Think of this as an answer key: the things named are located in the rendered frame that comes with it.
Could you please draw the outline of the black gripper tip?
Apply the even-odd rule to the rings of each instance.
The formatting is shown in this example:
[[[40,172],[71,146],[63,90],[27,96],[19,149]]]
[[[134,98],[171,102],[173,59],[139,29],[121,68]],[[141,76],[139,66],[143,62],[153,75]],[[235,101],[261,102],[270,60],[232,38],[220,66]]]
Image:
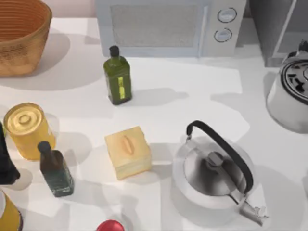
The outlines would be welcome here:
[[[9,156],[2,123],[0,122],[0,185],[12,185],[20,176]]]

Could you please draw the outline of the yellow can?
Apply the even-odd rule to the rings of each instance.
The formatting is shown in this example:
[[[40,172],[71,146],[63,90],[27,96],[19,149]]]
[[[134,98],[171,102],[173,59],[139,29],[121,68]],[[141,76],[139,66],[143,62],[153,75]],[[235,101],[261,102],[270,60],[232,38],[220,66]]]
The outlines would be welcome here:
[[[41,141],[48,141],[51,148],[56,145],[44,111],[35,103],[21,103],[9,109],[4,116],[4,127],[20,155],[27,160],[40,159],[37,145]]]

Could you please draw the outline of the round microwave knob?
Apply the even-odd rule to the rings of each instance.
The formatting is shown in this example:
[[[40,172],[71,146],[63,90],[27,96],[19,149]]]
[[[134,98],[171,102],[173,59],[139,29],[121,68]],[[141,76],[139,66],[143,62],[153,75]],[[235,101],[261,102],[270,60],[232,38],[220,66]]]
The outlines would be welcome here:
[[[218,20],[222,23],[230,23],[237,16],[237,11],[234,8],[222,9],[218,12]]]
[[[224,43],[229,41],[232,38],[232,31],[228,28],[223,28],[222,30],[217,30],[214,33],[215,41],[219,43]]]

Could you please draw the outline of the dark brown bottle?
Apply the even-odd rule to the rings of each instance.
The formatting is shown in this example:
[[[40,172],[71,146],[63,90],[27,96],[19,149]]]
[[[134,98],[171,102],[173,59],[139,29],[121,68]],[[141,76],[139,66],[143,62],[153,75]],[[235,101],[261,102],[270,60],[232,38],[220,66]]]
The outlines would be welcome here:
[[[48,141],[38,144],[40,171],[54,197],[70,196],[74,193],[74,179],[63,154],[53,150]]]

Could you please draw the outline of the grey cabinet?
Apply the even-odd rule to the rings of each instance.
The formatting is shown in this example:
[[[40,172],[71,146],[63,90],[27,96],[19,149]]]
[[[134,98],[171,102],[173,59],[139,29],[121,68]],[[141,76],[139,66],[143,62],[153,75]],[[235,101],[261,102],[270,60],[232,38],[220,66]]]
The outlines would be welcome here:
[[[250,11],[266,67],[308,42],[308,0],[250,0]]]

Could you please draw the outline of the red round lid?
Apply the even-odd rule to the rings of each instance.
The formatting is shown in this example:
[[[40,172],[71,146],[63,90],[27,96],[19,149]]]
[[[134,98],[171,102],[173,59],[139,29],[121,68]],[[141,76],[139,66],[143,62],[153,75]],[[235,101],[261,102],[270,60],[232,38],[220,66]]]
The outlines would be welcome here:
[[[102,222],[96,231],[125,231],[124,226],[117,220],[109,219]]]

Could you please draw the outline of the pale microwave oven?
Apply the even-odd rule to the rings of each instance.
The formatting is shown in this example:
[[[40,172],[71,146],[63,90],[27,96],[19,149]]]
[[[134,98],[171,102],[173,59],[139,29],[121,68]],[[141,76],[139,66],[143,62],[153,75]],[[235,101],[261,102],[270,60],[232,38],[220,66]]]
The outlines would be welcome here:
[[[246,0],[95,0],[104,56],[116,45],[124,57],[226,57],[234,54]],[[230,23],[218,20],[234,8]],[[228,28],[232,38],[214,39]]]

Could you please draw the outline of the green square bottle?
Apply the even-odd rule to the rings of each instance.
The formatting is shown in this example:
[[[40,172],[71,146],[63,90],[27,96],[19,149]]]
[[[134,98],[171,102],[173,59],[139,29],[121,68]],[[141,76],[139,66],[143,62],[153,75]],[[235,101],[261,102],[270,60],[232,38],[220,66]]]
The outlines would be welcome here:
[[[110,58],[103,64],[108,98],[113,105],[120,105],[132,99],[130,65],[118,46],[111,46],[109,53]]]

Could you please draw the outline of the woven brown basket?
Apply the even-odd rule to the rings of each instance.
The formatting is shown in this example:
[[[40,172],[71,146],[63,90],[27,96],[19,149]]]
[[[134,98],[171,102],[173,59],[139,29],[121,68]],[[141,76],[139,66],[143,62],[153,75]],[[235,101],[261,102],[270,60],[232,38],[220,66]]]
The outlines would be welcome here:
[[[42,0],[0,0],[0,77],[36,70],[51,19],[52,11]]]

